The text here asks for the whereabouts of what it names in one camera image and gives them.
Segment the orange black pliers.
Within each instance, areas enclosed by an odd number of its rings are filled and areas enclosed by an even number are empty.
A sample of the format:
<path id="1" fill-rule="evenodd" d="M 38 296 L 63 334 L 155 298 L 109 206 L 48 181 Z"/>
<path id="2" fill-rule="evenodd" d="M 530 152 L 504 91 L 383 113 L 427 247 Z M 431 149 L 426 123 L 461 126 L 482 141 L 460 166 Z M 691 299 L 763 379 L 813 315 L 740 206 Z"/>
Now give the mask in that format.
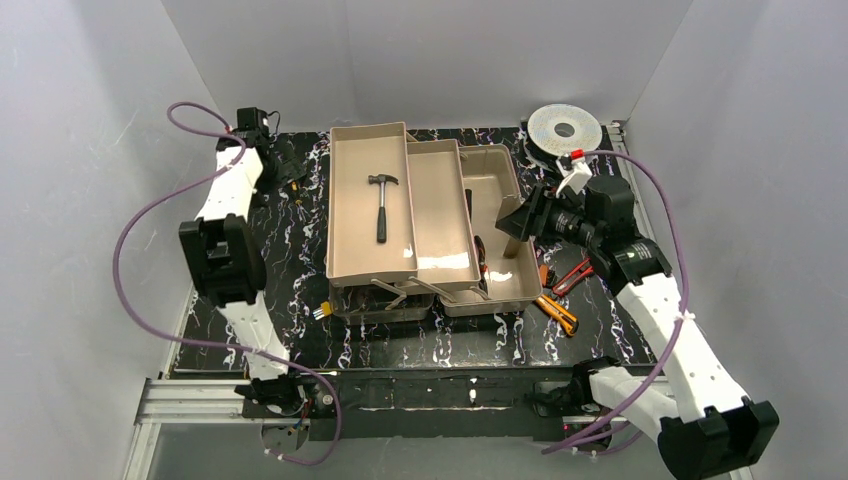
<path id="1" fill-rule="evenodd" d="M 478 283 L 478 288 L 485 294 L 488 294 L 488 265 L 486 263 L 486 249 L 484 242 L 479 235 L 474 236 L 474 245 L 476 249 L 478 269 L 480 272 L 480 281 Z"/>

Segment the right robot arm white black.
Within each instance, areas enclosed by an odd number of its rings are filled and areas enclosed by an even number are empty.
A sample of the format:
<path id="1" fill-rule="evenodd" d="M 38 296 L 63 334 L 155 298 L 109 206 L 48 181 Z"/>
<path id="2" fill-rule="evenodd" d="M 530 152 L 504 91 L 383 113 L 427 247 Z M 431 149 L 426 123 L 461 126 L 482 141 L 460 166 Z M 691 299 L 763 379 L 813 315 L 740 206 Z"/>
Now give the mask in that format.
<path id="1" fill-rule="evenodd" d="M 512 239 L 582 247 L 597 277 L 628 312 L 657 355 L 650 375 L 636 377 L 604 358 L 577 365 L 573 389 L 585 403 L 622 416 L 658 447 L 677 479 L 706 479 L 756 464 L 780 419 L 756 402 L 718 360 L 694 315 L 678 274 L 643 236 L 628 182 L 601 176 L 582 196 L 555 196 L 536 186 L 524 202 L 504 202 L 496 227 Z"/>

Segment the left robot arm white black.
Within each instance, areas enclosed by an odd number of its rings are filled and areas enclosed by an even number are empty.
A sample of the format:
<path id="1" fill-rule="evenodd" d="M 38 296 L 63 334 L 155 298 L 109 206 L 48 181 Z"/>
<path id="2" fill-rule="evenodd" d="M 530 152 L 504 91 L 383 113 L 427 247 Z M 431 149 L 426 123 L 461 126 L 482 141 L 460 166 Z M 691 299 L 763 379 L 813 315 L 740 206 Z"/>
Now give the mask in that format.
<path id="1" fill-rule="evenodd" d="M 272 139 L 268 113 L 240 108 L 237 122 L 216 144 L 216 177 L 202 208 L 181 223 L 179 240 L 198 295 L 226 319 L 246 347 L 250 383 L 236 393 L 284 416 L 304 402 L 289 378 L 289 350 L 275 332 L 265 303 L 267 269 L 248 225 L 260 197 L 279 186 L 285 157 Z"/>

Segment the beige plastic tool box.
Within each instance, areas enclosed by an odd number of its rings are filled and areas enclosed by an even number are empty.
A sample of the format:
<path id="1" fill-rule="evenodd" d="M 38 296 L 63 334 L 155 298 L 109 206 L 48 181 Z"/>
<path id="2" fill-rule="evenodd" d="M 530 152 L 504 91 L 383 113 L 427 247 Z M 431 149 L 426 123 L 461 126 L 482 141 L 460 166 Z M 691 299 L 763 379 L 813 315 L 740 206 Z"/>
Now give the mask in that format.
<path id="1" fill-rule="evenodd" d="M 509 149 L 419 141 L 402 122 L 330 132 L 326 276 L 333 314 L 355 323 L 415 321 L 435 303 L 451 317 L 520 312 L 542 293 L 534 246 L 495 228 L 520 187 Z M 388 174 L 387 242 L 376 240 L 379 186 Z M 464 190 L 473 192 L 473 221 Z M 486 249 L 478 288 L 474 236 Z"/>

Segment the black handled claw hammer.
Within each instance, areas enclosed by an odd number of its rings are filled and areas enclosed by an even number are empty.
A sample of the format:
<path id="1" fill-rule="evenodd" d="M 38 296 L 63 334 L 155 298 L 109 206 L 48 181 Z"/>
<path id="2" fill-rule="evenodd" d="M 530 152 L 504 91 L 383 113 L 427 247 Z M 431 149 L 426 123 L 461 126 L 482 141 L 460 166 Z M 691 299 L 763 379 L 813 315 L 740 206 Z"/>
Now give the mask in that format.
<path id="1" fill-rule="evenodd" d="M 369 175 L 368 183 L 379 186 L 376 240 L 380 244 L 385 244 L 387 242 L 386 184 L 398 185 L 399 179 L 388 174 Z"/>

